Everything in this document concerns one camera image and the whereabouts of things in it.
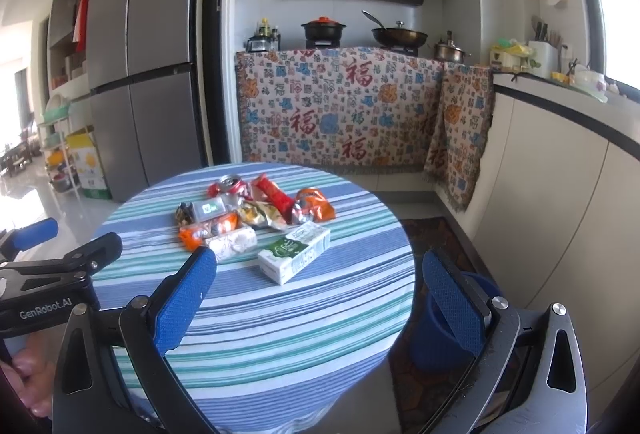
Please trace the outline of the person's left hand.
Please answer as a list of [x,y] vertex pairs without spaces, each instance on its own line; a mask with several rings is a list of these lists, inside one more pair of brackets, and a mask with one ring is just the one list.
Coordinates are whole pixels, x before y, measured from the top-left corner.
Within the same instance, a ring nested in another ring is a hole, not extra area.
[[43,332],[31,333],[12,362],[1,363],[3,374],[22,404],[37,418],[50,418],[55,365],[49,359],[49,340]]

